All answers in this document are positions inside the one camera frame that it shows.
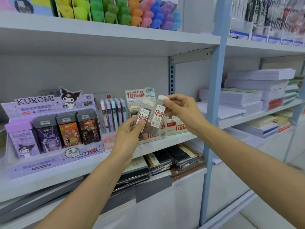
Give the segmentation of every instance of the metal upright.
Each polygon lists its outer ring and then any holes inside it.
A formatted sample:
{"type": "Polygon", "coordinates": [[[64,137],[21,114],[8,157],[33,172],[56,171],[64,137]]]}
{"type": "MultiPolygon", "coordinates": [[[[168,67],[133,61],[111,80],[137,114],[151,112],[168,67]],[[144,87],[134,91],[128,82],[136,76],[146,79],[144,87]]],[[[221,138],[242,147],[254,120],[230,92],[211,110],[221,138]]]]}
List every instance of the metal upright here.
{"type": "MultiPolygon", "coordinates": [[[[206,119],[213,125],[217,125],[219,96],[224,67],[224,54],[230,28],[230,9],[231,0],[217,0],[213,34],[220,36],[220,45],[215,46],[213,48],[209,86],[209,100],[206,114],[206,119]]],[[[206,159],[207,173],[204,176],[204,185],[202,192],[202,202],[200,211],[201,226],[207,220],[207,206],[209,199],[214,152],[208,147],[208,145],[204,144],[203,154],[206,159]]]]}

